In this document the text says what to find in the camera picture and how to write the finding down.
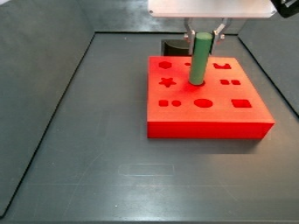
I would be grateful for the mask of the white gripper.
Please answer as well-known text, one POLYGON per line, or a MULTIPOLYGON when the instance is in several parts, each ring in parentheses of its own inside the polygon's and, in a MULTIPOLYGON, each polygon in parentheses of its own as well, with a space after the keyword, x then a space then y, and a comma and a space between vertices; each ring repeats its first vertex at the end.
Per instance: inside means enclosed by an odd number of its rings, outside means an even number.
POLYGON ((270 18, 277 13, 271 0, 149 0, 147 9, 154 17, 186 18, 185 38, 190 43, 190 54, 197 34, 191 18, 223 18, 213 31, 210 53, 214 53, 217 44, 226 38, 233 18, 270 18))

